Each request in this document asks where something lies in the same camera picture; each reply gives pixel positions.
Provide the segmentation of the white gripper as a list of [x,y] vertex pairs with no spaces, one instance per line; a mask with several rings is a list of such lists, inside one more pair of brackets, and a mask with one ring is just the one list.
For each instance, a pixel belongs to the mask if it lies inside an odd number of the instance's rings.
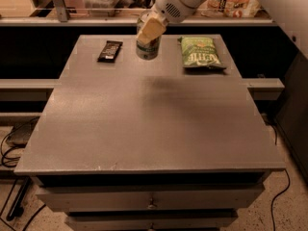
[[[152,10],[166,23],[180,23],[196,10],[195,0],[155,0]],[[137,33],[137,41],[148,44],[166,31],[159,17],[151,14]]]

